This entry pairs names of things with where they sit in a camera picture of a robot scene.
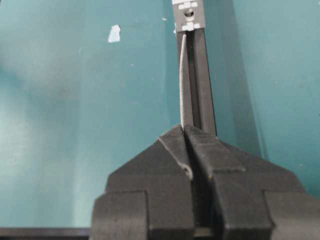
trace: metal bracket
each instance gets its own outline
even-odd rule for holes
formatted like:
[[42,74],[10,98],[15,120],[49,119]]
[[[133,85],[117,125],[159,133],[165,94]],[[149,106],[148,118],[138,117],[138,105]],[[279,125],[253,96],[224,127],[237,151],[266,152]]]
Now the metal bracket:
[[203,0],[172,0],[172,5],[177,32],[206,27]]

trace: white paint chip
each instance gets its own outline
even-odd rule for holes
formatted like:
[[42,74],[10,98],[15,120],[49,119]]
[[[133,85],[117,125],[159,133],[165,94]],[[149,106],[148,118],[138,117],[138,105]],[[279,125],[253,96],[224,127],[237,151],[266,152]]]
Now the white paint chip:
[[119,25],[112,26],[108,37],[108,43],[120,42],[120,32],[121,28]]

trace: hole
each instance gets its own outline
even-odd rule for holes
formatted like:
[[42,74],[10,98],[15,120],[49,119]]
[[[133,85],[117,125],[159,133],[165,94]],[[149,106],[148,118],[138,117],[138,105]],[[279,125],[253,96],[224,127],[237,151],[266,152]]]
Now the hole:
[[191,18],[195,15],[195,12],[189,8],[187,10],[184,11],[184,15],[187,17],[187,18]]

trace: teal surface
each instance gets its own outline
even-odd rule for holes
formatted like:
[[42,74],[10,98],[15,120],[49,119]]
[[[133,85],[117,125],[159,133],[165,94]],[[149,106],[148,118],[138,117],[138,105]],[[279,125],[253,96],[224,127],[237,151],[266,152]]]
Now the teal surface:
[[[320,197],[319,1],[205,5],[219,137]],[[180,121],[173,30],[169,0],[1,1],[1,227],[90,225],[108,174]]]
[[320,198],[320,3],[207,0],[220,138],[295,172]]

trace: black bar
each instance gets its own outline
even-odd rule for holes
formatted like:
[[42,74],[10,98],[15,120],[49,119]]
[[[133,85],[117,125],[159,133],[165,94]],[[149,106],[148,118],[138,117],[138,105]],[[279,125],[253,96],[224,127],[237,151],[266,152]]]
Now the black bar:
[[33,227],[0,227],[1,240],[13,239],[59,239],[88,240],[90,228],[33,228]]
[[184,95],[183,105],[187,109],[185,116],[186,118],[192,116],[192,121],[187,120],[187,122],[193,122],[195,127],[217,135],[205,30],[177,32],[178,53],[181,51],[184,34],[186,34],[187,54],[185,54],[183,81],[190,87],[190,94]]

